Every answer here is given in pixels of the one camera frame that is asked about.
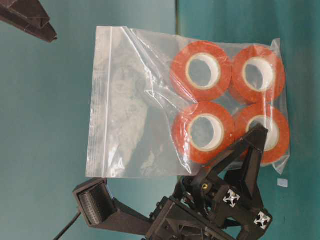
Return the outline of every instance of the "orange tape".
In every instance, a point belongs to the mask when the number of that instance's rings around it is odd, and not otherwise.
[[[189,76],[190,62],[202,58],[208,66],[215,66],[211,71],[211,82],[199,86]],[[231,81],[232,67],[225,51],[209,41],[196,41],[182,49],[171,64],[170,79],[174,90],[183,98],[191,101],[211,101],[224,94]]]
[[[245,72],[247,64],[261,65],[264,69],[262,72],[266,75],[263,76],[264,80],[269,78],[266,88],[258,90],[248,83]],[[267,76],[268,71],[272,71],[270,76]],[[234,57],[229,92],[240,103],[268,103],[282,93],[285,81],[286,74],[281,59],[264,46],[252,45]]]
[[[191,136],[192,125],[199,117],[212,121],[214,130],[213,139],[205,147],[198,147]],[[172,138],[180,154],[188,156],[193,162],[206,164],[234,142],[234,131],[233,118],[224,107],[213,102],[199,102],[177,115],[172,126]]]
[[[242,137],[248,131],[249,124],[259,116],[264,119],[265,123],[270,119],[276,125],[272,128],[272,132],[277,132],[277,134],[273,134],[275,136],[274,140],[276,140],[274,141],[274,146],[272,147],[272,144],[270,144],[269,146],[272,148],[268,149],[267,139],[267,144],[264,148],[262,164],[267,165],[278,161],[287,152],[290,144],[290,129],[287,119],[278,109],[269,104],[257,103],[240,110],[234,116],[235,139]],[[270,139],[272,138],[270,136],[272,132],[268,132],[268,138]]]

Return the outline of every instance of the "tape core hole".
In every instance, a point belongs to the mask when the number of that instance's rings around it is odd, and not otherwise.
[[[266,137],[266,142],[264,146],[264,151],[270,151],[278,144],[279,141],[279,128],[273,119],[268,116],[258,115],[253,117],[246,126],[246,132],[252,129],[257,124],[262,124],[266,129],[268,129],[268,134]]]
[[[186,76],[197,89],[210,89],[220,79],[220,66],[215,57],[208,53],[197,53],[186,65]]]
[[[256,92],[268,90],[275,78],[272,65],[262,57],[250,58],[245,63],[242,74],[246,85]]]
[[[192,121],[188,133],[194,147],[207,152],[221,144],[224,138],[224,127],[215,116],[203,114]]]

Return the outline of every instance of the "white cardboard core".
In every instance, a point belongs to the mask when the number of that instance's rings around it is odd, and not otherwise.
[[[198,145],[196,145],[191,137],[192,126],[195,123],[195,121],[199,118],[206,118],[207,120],[209,120],[212,125],[212,128],[213,128],[213,138],[204,147],[199,147]],[[212,151],[213,149],[217,148],[221,144],[221,142],[224,138],[224,133],[225,133],[225,128],[224,128],[223,124],[221,123],[221,121],[218,118],[216,118],[214,115],[211,115],[211,114],[202,114],[202,115],[197,116],[196,118],[194,118],[192,120],[191,124],[189,125],[189,129],[188,129],[188,134],[191,139],[191,144],[195,148],[197,148],[198,150],[203,151],[203,152],[209,152],[209,151]]]
[[[249,129],[251,128],[251,124],[253,123],[260,123],[266,129],[268,129],[264,151],[267,152],[272,150],[278,144],[278,141],[279,141],[278,125],[270,117],[264,116],[264,115],[258,115],[251,118],[251,120],[248,122],[248,124],[246,125],[246,132],[249,131]]]
[[[256,88],[250,82],[248,82],[247,74],[246,74],[246,67],[248,65],[255,66],[261,72],[261,75],[262,75],[261,87]],[[273,69],[272,65],[269,62],[267,62],[266,60],[264,60],[262,57],[258,57],[258,56],[252,57],[248,61],[246,61],[246,63],[243,66],[243,69],[242,69],[242,75],[243,75],[243,79],[245,81],[245,84],[250,89],[252,89],[256,92],[266,91],[267,89],[269,89],[272,86],[272,84],[275,80],[275,73],[274,73],[274,69]]]
[[[209,69],[210,69],[210,72],[211,72],[211,77],[210,77],[210,80],[209,82],[207,83],[206,86],[200,86],[198,84],[196,84],[190,74],[189,74],[189,68],[190,68],[190,63],[194,60],[200,60],[200,61],[203,61],[205,62]],[[221,75],[221,70],[220,70],[220,65],[218,63],[218,61],[216,60],[216,58],[208,53],[204,53],[204,52],[201,52],[201,53],[197,53],[195,55],[193,55],[189,61],[187,62],[186,64],[186,68],[185,68],[185,74],[186,74],[186,77],[188,79],[188,81],[197,89],[210,89],[212,88],[214,85],[216,85],[218,82],[219,82],[219,79],[220,79],[220,75]]]

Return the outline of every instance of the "black bracket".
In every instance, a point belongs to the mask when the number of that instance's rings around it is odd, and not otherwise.
[[[196,176],[182,177],[173,195],[164,197],[150,218],[113,198],[103,178],[77,186],[73,195],[92,228],[142,235],[148,240],[235,240],[223,229],[241,226],[237,240],[257,240],[273,220],[257,185],[267,133],[258,124]],[[243,161],[242,168],[220,178],[234,161]]]

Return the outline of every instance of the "black plastic part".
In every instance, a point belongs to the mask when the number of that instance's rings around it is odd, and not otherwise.
[[[146,235],[151,221],[112,198],[106,187],[107,179],[93,178],[73,191],[79,210],[89,227],[122,233]]]
[[[264,209],[257,185],[268,130],[258,124],[204,166],[182,177],[147,218],[112,198],[107,180],[94,178],[73,195],[92,228],[146,236],[148,240],[235,240],[223,229],[241,226],[237,240],[257,240],[272,216]],[[242,168],[219,174],[245,154]]]
[[[0,0],[0,20],[46,42],[57,39],[38,0]]]

